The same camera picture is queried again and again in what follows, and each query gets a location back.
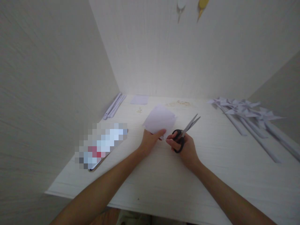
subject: small paper scrap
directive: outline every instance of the small paper scrap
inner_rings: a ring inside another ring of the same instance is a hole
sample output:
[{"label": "small paper scrap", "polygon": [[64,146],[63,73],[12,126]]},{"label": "small paper scrap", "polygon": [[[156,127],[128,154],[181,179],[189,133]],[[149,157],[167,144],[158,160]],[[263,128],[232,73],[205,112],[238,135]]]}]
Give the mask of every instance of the small paper scrap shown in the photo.
[{"label": "small paper scrap", "polygon": [[146,105],[148,104],[148,95],[135,95],[130,104],[135,104],[135,105]]},{"label": "small paper scrap", "polygon": [[146,118],[145,122],[143,123],[143,127],[152,134],[157,133],[162,129],[166,129],[166,133],[160,137],[162,140],[164,140],[173,132],[172,128],[176,119],[177,117],[175,117],[173,112],[162,105],[157,105]]}]

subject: white paper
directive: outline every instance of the white paper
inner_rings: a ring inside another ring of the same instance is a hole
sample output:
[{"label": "white paper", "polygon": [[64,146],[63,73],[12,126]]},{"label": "white paper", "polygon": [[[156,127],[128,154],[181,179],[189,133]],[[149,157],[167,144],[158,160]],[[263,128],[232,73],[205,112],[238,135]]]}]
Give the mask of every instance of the white paper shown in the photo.
[{"label": "white paper", "polygon": [[166,139],[173,132],[173,126],[177,117],[175,114],[162,105],[157,105],[148,115],[143,127],[152,134],[157,133],[162,129],[166,129],[166,133],[161,136],[162,140]]},{"label": "white paper", "polygon": [[148,104],[148,95],[135,95],[130,104],[136,104],[136,105],[146,105]]},{"label": "white paper", "polygon": [[117,95],[117,97],[115,98],[115,100],[113,101],[113,103],[110,105],[110,107],[107,109],[106,113],[104,114],[104,117],[103,119],[106,120],[107,119],[107,116],[108,114],[111,112],[111,110],[113,109],[114,105],[116,104],[116,102],[118,101],[118,99],[120,98],[121,96],[121,92]]}]

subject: right hand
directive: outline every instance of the right hand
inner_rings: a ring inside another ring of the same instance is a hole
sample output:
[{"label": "right hand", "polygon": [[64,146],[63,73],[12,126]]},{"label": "right hand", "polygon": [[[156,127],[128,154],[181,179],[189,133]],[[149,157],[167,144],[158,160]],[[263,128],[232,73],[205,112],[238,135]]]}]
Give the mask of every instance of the right hand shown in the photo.
[{"label": "right hand", "polygon": [[[179,150],[181,145],[176,143],[173,138],[175,138],[177,135],[177,131],[174,134],[171,134],[167,137],[166,142],[172,147],[172,150],[176,149]],[[184,135],[184,146],[182,151],[179,153],[183,164],[191,171],[193,171],[194,167],[197,166],[200,162],[194,140],[191,136],[189,136],[187,133]]]}]

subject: white table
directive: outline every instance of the white table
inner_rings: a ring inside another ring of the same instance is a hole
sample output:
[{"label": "white table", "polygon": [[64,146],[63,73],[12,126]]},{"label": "white table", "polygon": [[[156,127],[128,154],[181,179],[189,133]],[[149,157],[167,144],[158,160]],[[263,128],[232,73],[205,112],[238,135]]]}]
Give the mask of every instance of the white table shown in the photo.
[{"label": "white table", "polygon": [[[95,172],[79,169],[74,157],[46,191],[74,198],[88,184],[122,161],[140,144],[142,123],[157,104],[178,116],[174,129],[184,128],[198,113],[201,119],[188,132],[201,161],[220,179],[278,224],[300,224],[300,163],[272,137],[264,142],[279,156],[276,164],[249,134],[243,137],[207,99],[149,97],[147,105],[124,100],[114,118],[100,123],[127,123],[128,137]],[[202,183],[181,163],[165,141],[127,178],[108,206],[195,224],[231,224]]]}]

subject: wall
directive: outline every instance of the wall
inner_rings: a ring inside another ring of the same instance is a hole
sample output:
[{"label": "wall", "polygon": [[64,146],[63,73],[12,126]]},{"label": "wall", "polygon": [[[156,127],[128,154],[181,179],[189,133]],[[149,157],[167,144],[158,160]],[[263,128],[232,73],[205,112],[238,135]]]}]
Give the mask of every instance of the wall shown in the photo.
[{"label": "wall", "polygon": [[87,1],[0,12],[0,224],[48,224],[69,200],[42,193],[119,89]]},{"label": "wall", "polygon": [[90,0],[122,92],[247,98],[300,50],[300,1]]},{"label": "wall", "polygon": [[300,144],[300,51],[249,99],[285,119],[272,121],[290,138]]}]

